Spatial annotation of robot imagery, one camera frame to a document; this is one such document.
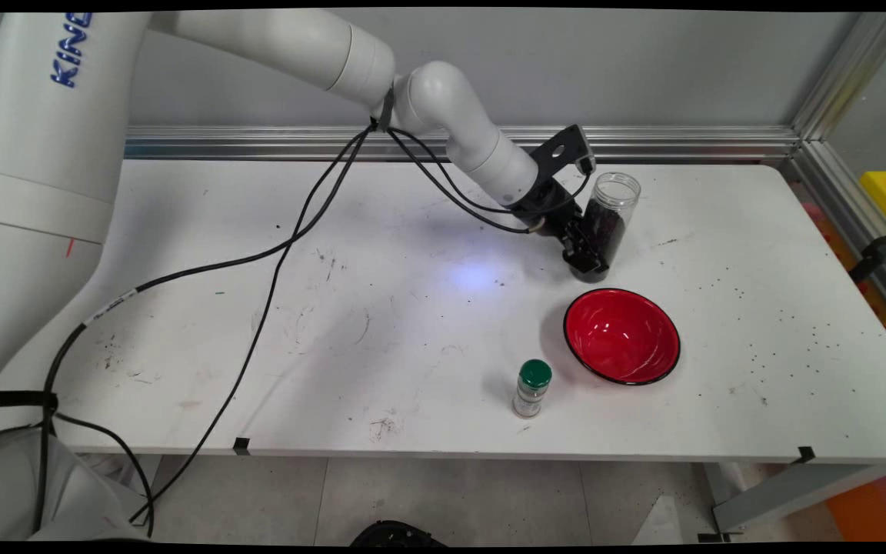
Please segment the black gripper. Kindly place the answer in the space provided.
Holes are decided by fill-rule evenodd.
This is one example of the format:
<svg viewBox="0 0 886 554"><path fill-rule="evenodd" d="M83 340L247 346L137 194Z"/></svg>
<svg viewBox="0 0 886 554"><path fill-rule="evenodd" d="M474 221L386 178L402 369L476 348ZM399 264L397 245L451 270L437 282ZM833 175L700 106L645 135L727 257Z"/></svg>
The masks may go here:
<svg viewBox="0 0 886 554"><path fill-rule="evenodd" d="M587 184L585 176L576 192L569 192L557 179L545 179L508 210L527 225L531 234L562 241L562 258L575 276L605 276L608 264L597 245L581 230L581 208L575 200Z"/></svg>

